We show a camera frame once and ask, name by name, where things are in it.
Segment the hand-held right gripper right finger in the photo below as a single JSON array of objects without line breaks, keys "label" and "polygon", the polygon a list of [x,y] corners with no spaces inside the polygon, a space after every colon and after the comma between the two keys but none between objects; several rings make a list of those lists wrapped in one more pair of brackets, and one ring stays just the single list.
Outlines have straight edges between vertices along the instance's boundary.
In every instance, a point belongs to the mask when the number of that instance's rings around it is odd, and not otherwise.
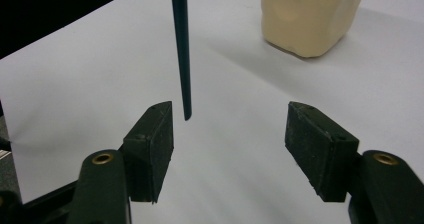
[{"label": "hand-held right gripper right finger", "polygon": [[324,202],[344,202],[359,140],[319,109],[288,104],[285,147]]}]

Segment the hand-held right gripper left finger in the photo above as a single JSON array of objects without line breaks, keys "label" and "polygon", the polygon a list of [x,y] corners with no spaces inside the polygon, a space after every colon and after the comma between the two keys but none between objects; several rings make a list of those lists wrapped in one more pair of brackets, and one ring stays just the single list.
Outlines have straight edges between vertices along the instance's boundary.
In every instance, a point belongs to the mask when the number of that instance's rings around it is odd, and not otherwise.
[{"label": "hand-held right gripper left finger", "polygon": [[129,197],[156,203],[174,149],[172,102],[149,107],[123,139]]}]

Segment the dark green thin paintbrush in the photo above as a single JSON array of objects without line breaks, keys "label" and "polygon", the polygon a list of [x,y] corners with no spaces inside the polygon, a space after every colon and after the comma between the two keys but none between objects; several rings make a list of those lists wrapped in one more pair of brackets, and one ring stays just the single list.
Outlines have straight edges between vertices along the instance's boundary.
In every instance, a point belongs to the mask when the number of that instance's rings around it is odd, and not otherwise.
[{"label": "dark green thin paintbrush", "polygon": [[187,0],[172,0],[184,119],[192,116]]}]

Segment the cream ceramic square cup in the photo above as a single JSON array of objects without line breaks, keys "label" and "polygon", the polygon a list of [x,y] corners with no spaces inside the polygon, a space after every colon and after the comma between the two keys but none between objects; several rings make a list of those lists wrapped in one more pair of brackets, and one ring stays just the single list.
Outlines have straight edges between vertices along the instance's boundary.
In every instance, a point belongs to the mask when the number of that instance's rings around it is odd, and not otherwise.
[{"label": "cream ceramic square cup", "polygon": [[263,38],[299,57],[319,57],[348,32],[360,2],[261,0]]}]

